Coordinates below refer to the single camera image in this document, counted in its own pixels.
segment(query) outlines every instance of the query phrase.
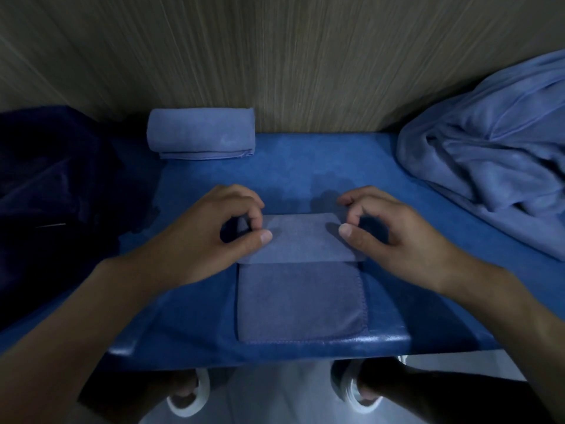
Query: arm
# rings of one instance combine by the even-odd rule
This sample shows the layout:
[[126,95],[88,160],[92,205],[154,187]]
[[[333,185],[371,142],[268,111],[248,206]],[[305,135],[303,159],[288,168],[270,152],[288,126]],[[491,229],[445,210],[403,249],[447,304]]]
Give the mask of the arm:
[[[108,259],[49,317],[0,357],[0,422],[61,422],[102,355],[159,293],[195,283],[271,240],[263,202],[217,186],[130,254]],[[222,224],[247,213],[254,232],[225,244]]]
[[[539,303],[510,272],[470,256],[447,241],[416,211],[374,187],[338,202],[349,206],[340,235],[383,268],[465,307],[497,338],[540,400],[565,422],[565,323]],[[384,244],[359,229],[363,214],[389,227]]]

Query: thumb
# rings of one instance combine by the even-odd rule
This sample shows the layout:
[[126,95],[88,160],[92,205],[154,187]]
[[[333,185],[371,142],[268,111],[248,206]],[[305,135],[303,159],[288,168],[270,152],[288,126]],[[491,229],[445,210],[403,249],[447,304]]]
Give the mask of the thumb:
[[235,241],[226,244],[225,257],[230,260],[229,264],[232,264],[243,256],[247,256],[260,249],[263,245],[268,244],[272,238],[273,234],[267,229],[246,233]]
[[386,259],[390,246],[383,244],[369,232],[349,223],[343,223],[339,230],[340,236],[353,248],[362,251],[377,263]]

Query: leg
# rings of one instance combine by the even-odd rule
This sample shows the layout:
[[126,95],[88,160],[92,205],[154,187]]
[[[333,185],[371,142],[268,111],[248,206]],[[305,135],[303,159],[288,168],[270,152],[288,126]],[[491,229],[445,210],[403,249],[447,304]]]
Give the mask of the leg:
[[190,396],[196,372],[100,372],[83,388],[79,402],[113,424],[138,423],[167,396]]
[[371,358],[357,384],[365,399],[384,396],[430,423],[553,422],[528,383],[424,371],[395,358]]

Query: person's right arm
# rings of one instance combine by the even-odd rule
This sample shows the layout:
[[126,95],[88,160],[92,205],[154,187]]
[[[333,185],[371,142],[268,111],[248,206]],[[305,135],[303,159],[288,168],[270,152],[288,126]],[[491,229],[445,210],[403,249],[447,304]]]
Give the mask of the person's right arm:
[[[340,235],[385,270],[465,307],[500,342],[558,422],[565,422],[565,322],[511,272],[449,242],[413,208],[373,186],[338,198],[349,206]],[[389,228],[389,243],[360,229],[371,215]]]

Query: person's left hand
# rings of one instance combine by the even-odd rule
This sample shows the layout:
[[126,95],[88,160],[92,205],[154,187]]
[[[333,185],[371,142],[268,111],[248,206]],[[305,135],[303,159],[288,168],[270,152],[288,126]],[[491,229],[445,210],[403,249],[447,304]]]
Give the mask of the person's left hand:
[[[272,233],[261,229],[264,206],[246,187],[216,186],[159,235],[116,259],[157,288],[195,283],[271,241]],[[220,239],[222,225],[243,214],[251,219],[252,231],[226,244]]]

